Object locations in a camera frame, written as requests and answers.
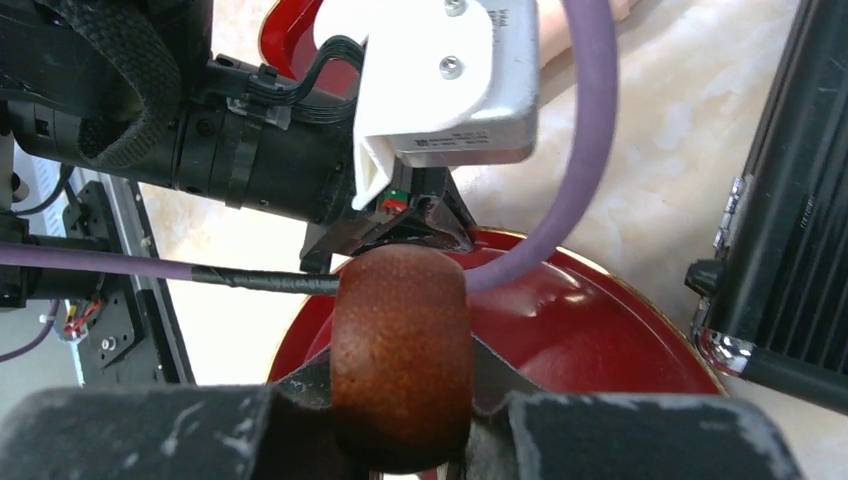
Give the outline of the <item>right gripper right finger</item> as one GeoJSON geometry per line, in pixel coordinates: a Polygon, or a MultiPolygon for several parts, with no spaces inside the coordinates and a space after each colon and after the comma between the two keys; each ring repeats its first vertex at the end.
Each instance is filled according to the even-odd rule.
{"type": "Polygon", "coordinates": [[[474,341],[466,479],[800,479],[777,426],[721,395],[558,394],[474,341]]]}

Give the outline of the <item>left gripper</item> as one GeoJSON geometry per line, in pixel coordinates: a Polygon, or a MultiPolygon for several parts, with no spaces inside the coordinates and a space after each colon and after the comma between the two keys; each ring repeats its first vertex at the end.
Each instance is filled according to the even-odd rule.
{"type": "Polygon", "coordinates": [[[185,101],[174,150],[174,189],[307,224],[300,268],[326,273],[333,255],[410,243],[446,252],[473,248],[474,220],[445,168],[398,164],[389,187],[362,210],[355,193],[352,123],[271,120],[247,87],[275,69],[219,56],[185,101]]]}

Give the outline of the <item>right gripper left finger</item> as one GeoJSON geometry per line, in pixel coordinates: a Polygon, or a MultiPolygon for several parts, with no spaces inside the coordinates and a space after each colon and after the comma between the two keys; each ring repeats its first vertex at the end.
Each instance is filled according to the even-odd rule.
{"type": "Polygon", "coordinates": [[[4,479],[317,479],[307,427],[329,404],[329,353],[262,385],[50,388],[1,422],[4,479]]]}

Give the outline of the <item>metal scraper wooden handle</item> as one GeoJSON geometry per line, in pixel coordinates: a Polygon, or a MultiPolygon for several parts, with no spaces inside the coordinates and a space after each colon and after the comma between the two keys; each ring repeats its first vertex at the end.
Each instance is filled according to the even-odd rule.
{"type": "Polygon", "coordinates": [[[434,250],[388,245],[340,272],[330,346],[340,448],[371,470],[443,464],[469,437],[473,340],[462,267],[434,250]]]}

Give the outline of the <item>round red tray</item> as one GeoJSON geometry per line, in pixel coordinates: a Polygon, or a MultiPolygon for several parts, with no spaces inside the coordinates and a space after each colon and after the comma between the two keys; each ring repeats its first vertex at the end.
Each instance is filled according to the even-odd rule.
{"type": "MultiPolygon", "coordinates": [[[[516,233],[483,229],[462,269],[502,257],[516,233]]],[[[558,393],[722,394],[680,330],[625,282],[559,249],[504,286],[467,294],[472,340],[480,339],[539,387],[558,393]]],[[[278,381],[330,349],[336,297],[304,301],[268,378],[278,381]]]]}

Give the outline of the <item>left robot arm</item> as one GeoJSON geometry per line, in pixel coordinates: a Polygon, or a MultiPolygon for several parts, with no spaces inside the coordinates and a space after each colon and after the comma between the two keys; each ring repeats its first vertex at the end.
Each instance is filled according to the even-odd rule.
{"type": "Polygon", "coordinates": [[[343,36],[299,80],[211,51],[209,1],[5,1],[1,109],[35,156],[307,224],[301,267],[410,243],[466,253],[473,220],[444,168],[399,167],[355,210],[356,102],[318,89],[360,68],[343,36]]]}

